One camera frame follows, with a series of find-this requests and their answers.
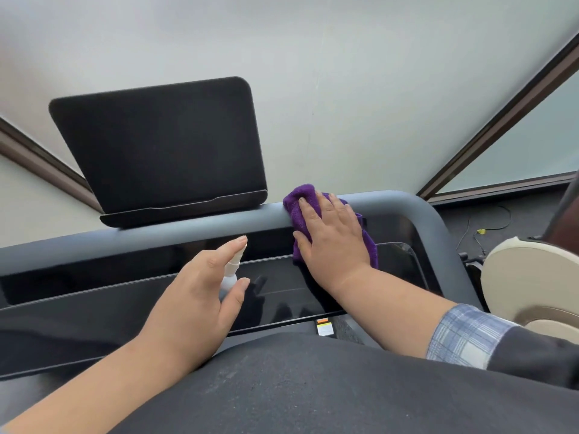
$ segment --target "white spray nozzle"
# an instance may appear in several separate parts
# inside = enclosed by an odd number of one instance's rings
[[[247,245],[240,249],[237,253],[235,253],[233,259],[231,259],[225,265],[225,277],[231,277],[235,274],[237,269],[239,268],[239,263],[242,261],[243,251],[245,251]]]

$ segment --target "purple cloth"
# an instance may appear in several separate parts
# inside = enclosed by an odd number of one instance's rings
[[[327,193],[322,193],[326,198],[329,199]],[[302,211],[299,209],[299,199],[304,198],[312,207],[318,216],[321,216],[320,211],[320,204],[318,204],[318,199],[315,196],[315,189],[314,186],[311,184],[302,184],[301,186],[296,187],[293,191],[284,198],[284,207],[286,211],[290,214],[291,223],[293,227],[304,233],[310,242],[312,241],[312,236],[308,232],[308,228],[306,226],[306,221],[302,216]],[[362,215],[356,213],[358,220],[361,222]],[[370,255],[370,265],[372,268],[378,268],[378,250],[376,248],[376,244],[370,237],[370,235],[364,230],[362,232],[362,239],[364,240],[364,244],[368,249],[368,254]],[[293,259],[299,262],[303,262],[302,254],[299,252],[298,243],[293,243]]]

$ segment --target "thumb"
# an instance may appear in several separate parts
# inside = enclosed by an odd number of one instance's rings
[[[299,252],[302,254],[304,262],[308,263],[310,256],[312,255],[312,244],[307,236],[301,231],[294,231],[293,237],[298,243]]]
[[[245,290],[250,285],[250,282],[251,280],[249,280],[249,278],[239,279],[221,302],[219,323],[220,326],[227,329],[227,331],[233,326],[233,322],[242,308]]]

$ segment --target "plaid cuff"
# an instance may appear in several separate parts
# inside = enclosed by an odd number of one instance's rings
[[[506,332],[517,326],[467,304],[458,304],[442,317],[426,359],[486,369]]]

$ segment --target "black tablet holder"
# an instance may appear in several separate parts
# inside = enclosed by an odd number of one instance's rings
[[[49,111],[110,227],[254,208],[267,184],[239,77],[55,99]]]

